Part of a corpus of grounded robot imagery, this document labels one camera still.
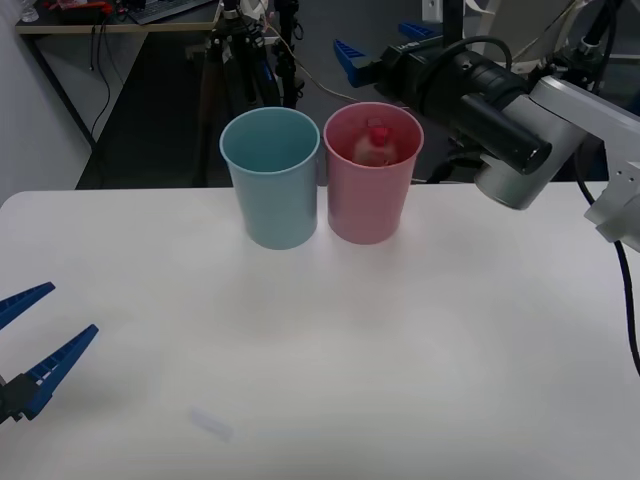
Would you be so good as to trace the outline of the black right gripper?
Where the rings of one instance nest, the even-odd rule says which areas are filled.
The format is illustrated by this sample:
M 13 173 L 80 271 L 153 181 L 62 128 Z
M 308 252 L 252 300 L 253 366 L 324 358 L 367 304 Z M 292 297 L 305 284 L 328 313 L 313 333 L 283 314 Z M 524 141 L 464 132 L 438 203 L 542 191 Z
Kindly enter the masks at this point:
M 432 38 L 389 45 L 372 58 L 344 42 L 333 41 L 334 54 L 352 87 L 374 85 L 392 103 L 410 109 L 449 109 L 451 92 L 442 79 L 448 48 L 440 24 L 402 22 L 398 31 L 407 38 Z

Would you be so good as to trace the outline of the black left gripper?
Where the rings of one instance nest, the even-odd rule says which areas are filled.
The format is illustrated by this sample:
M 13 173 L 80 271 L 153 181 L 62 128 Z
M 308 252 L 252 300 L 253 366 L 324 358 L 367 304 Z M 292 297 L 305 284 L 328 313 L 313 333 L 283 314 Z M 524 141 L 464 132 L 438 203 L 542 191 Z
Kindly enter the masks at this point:
M 17 319 L 55 286 L 51 282 L 32 287 L 0 301 L 0 329 Z M 51 400 L 54 391 L 70 372 L 99 332 L 90 325 L 54 353 L 25 373 L 0 385 L 0 423 L 13 418 L 33 420 Z

